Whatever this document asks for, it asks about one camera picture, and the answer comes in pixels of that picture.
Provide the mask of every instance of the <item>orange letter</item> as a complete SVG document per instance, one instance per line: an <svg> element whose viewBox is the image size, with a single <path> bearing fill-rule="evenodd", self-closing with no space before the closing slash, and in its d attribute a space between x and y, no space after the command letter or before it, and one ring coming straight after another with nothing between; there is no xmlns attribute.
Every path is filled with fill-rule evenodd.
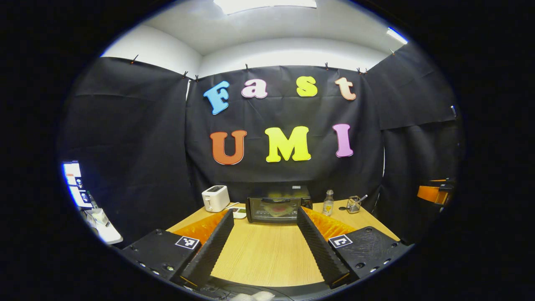
<svg viewBox="0 0 535 301"><path fill-rule="evenodd" d="M243 159L243 137L247 135L247 132L239 130L232 132L231 135L234 137L236 151L234 152L234 155L227 156L225 154L225 138L227 138L227 133L215 132L210 134L210 139L212 139L213 159L219 164L234 165Z"/></svg>
<svg viewBox="0 0 535 301"><path fill-rule="evenodd" d="M349 90L349 87L353 87L353 83L350 81L347 81L345 77L341 77L334 81L335 84L340 86L340 93L342 93L343 98L347 100L354 100L357 98L357 95L355 93L351 93Z"/></svg>

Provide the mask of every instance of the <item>toaster oven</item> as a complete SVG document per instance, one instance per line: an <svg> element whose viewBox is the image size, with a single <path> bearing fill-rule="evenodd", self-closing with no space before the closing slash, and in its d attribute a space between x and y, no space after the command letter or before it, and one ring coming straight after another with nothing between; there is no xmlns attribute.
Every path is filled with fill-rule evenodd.
<svg viewBox="0 0 535 301"><path fill-rule="evenodd" d="M296 223L299 206L312 209L306 186L270 186L253 191L245 204L250 223Z"/></svg>

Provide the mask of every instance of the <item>glass bottle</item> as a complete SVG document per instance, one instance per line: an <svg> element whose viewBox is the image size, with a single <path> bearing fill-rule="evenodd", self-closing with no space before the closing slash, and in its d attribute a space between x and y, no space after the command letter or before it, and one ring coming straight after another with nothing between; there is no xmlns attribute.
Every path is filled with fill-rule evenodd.
<svg viewBox="0 0 535 301"><path fill-rule="evenodd" d="M323 201L323 211L322 213L327 216L331 216L333 214L333 206L334 206L334 199L333 199L334 192L332 190L327 190L327 196L325 197L325 200Z"/></svg>

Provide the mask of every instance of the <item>monitor screen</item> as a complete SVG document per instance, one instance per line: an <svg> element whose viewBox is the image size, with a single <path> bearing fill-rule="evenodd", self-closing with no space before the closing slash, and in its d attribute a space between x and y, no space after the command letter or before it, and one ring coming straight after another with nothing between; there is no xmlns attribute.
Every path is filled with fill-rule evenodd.
<svg viewBox="0 0 535 301"><path fill-rule="evenodd" d="M82 208L93 208L89 194L87 193L80 172L80 163L78 161L64 161L63 175L74 203Z"/></svg>

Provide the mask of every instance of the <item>black curtain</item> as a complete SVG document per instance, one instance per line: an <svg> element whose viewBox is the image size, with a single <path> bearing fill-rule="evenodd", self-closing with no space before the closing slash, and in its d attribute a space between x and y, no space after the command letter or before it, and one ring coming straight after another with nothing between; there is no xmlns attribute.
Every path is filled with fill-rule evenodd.
<svg viewBox="0 0 535 301"><path fill-rule="evenodd" d="M67 100L60 160L79 160L87 189L129 244L195 212L184 148L188 78L103 57Z"/></svg>
<svg viewBox="0 0 535 301"><path fill-rule="evenodd" d="M455 94L432 60L406 44L366 75L385 146L380 196L367 209L407 243L421 239L440 205L418 198L429 180L455 177L460 161Z"/></svg>
<svg viewBox="0 0 535 301"><path fill-rule="evenodd" d="M312 76L318 93L297 94L296 79ZM344 99L334 83L346 77L353 83L353 101ZM241 95L249 79L267 83L267 97ZM229 106L213 115L204 92L226 80ZM346 123L353 155L337 157L338 142L332 126ZM294 127L306 126L309 161L268 163L269 127L279 127L286 138ZM226 132L225 152L234 154L231 133L245 130L244 158L235 165L221 165L212 157L213 132ZM215 74L192 81L186 105L186 150L190 159L195 196L212 185L227 185L231 201L245 202L250 190L263 185L285 183L306 185L313 202L322 202L328 189L335 199L368 194L375 201L383 171L383 143L370 87L358 72L313 66L273 66Z"/></svg>

